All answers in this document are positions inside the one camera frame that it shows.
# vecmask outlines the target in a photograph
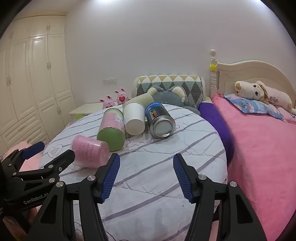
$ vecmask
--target cup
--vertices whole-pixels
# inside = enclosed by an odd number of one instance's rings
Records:
[[[126,132],[132,136],[140,135],[145,130],[145,108],[138,102],[130,102],[123,109]]]
[[[71,150],[75,153],[73,165],[79,167],[99,168],[106,165],[109,159],[109,146],[106,142],[77,135]]]
[[[127,102],[125,102],[123,104],[123,109],[127,106],[127,104],[129,104],[131,102],[138,102],[138,103],[142,104],[144,106],[144,108],[146,109],[150,103],[154,102],[154,99],[149,93],[145,93],[145,94],[136,96],[136,97],[128,100]]]

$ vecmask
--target bedpost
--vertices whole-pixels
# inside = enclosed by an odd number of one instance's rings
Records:
[[[217,60],[215,58],[216,51],[214,49],[211,50],[211,64],[210,64],[210,70],[211,70],[211,99],[214,97],[215,94],[217,94]]]

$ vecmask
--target pink blanket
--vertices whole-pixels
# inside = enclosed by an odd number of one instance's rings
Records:
[[[274,241],[296,209],[296,125],[269,115],[244,114],[218,96],[213,103],[234,141],[228,180],[239,184],[267,240]]]

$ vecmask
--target wall socket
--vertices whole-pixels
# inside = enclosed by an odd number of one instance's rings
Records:
[[[114,84],[117,84],[117,79],[116,78],[113,78],[113,79],[103,80],[103,83],[105,85],[114,85]]]

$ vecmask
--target pink rabbit toy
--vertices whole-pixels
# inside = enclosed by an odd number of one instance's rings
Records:
[[[115,91],[115,93],[118,94],[116,100],[118,104],[123,104],[128,101],[128,95],[123,88],[121,88],[120,91]]]
[[[106,97],[107,97],[106,100],[100,99],[100,102],[103,102],[103,109],[106,109],[106,108],[109,108],[112,106],[116,106],[114,100],[112,100],[110,95],[107,95]]]

